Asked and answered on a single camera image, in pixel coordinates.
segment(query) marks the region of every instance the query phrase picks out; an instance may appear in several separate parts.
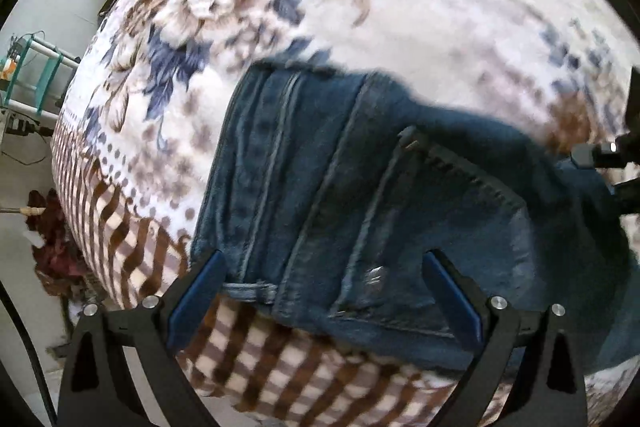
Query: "metal bolt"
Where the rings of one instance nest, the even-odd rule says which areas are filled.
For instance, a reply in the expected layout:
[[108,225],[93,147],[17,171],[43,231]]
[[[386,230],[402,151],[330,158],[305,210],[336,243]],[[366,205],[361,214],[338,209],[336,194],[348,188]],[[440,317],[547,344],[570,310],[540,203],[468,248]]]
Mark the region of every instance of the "metal bolt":
[[503,310],[508,305],[509,303],[507,302],[507,299],[505,299],[504,297],[500,297],[499,295],[496,295],[495,297],[491,297],[491,306],[493,306],[497,310]]
[[84,313],[87,317],[93,317],[95,314],[97,314],[98,312],[98,305],[97,304],[87,304],[87,306],[84,307],[84,310],[82,310],[82,313]]
[[148,297],[142,299],[143,307],[147,308],[148,310],[152,310],[153,308],[158,306],[159,302],[160,298],[157,295],[149,295]]
[[562,306],[562,304],[553,304],[551,306],[551,311],[553,311],[556,317],[562,317],[566,313],[566,310],[564,309],[564,306]]
[[378,266],[373,270],[370,270],[365,277],[365,284],[367,290],[370,293],[380,293],[382,286],[385,283],[386,268]]

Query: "white pipe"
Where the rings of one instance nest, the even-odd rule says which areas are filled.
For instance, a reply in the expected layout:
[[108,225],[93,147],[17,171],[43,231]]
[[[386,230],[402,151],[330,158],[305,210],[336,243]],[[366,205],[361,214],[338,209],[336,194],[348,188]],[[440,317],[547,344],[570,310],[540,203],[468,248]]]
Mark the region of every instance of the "white pipe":
[[[42,44],[39,44],[36,41],[32,41],[29,47],[32,50],[37,51],[42,55],[45,55],[46,57],[58,58],[58,52],[55,52],[54,50],[50,50],[46,46],[43,46]],[[65,56],[62,57],[62,62],[60,62],[60,64],[64,64],[67,68],[72,68],[74,70],[78,69],[78,63],[72,60],[69,60]]]
[[[37,37],[33,38],[33,42],[37,42],[38,44],[43,45],[44,47],[49,48],[50,50],[55,50],[56,49],[56,45],[55,44],[51,44],[51,42],[44,41],[44,40],[39,39]],[[66,58],[68,58],[69,60],[71,60],[73,62],[76,61],[76,57],[73,56],[71,53],[66,52],[64,50],[60,50],[60,49],[58,50],[58,52],[63,57],[66,57]]]
[[26,105],[24,103],[17,102],[16,100],[9,100],[9,103],[5,105],[5,107],[8,108],[9,110],[13,109],[14,111],[22,112],[27,116],[32,116],[33,118],[38,120],[40,123],[47,123],[52,126],[55,126],[56,122],[58,121],[58,115],[53,114],[52,112],[49,112],[49,111],[43,111],[40,114],[40,116],[38,116],[38,114],[36,113],[36,109],[34,107],[31,107],[30,105]]

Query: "black cable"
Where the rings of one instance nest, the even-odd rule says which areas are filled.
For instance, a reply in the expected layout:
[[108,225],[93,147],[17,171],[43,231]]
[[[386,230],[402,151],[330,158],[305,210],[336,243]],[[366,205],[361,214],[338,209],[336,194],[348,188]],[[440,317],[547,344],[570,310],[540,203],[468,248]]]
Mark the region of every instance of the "black cable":
[[40,158],[39,160],[36,160],[34,162],[23,162],[22,160],[18,160],[18,158],[14,158],[13,156],[11,156],[10,154],[7,154],[6,152],[2,151],[2,154],[4,156],[7,156],[7,158],[12,159],[14,162],[18,162],[20,165],[24,165],[25,167],[30,167],[32,165],[36,165],[36,163],[42,163],[44,162],[44,160],[47,159],[47,157],[49,156],[49,144],[47,143],[47,141],[44,139],[44,136],[42,134],[38,134],[38,136],[40,136],[40,138],[42,139],[44,145],[46,145],[47,147],[47,152],[44,153],[44,156],[42,158]]
[[56,414],[56,409],[53,407],[53,400],[49,394],[49,388],[47,387],[47,382],[44,378],[40,360],[38,360],[38,355],[36,354],[36,348],[31,342],[27,328],[24,327],[24,323],[20,318],[18,310],[15,309],[14,303],[12,302],[11,297],[9,297],[9,293],[4,289],[2,281],[0,281],[0,301],[2,301],[4,309],[6,309],[7,313],[11,317],[18,334],[20,334],[20,339],[24,344],[24,348],[27,350],[27,355],[29,355],[31,368],[33,369],[33,374],[36,377],[36,383],[38,384],[38,389],[40,390],[40,395],[44,402],[44,409],[47,411],[47,416],[49,416],[49,421],[51,422],[52,427],[56,427],[58,423],[58,415]]

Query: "dark blue cloth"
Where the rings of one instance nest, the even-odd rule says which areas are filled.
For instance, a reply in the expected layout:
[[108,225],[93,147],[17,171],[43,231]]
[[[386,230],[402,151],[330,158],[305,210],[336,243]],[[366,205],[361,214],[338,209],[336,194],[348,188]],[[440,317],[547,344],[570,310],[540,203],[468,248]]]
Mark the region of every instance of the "dark blue cloth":
[[292,327],[420,367],[464,369],[422,279],[440,248],[487,295],[561,303],[585,370],[640,352],[639,275],[595,171],[510,126],[420,105],[387,74],[254,64],[227,111],[192,259]]

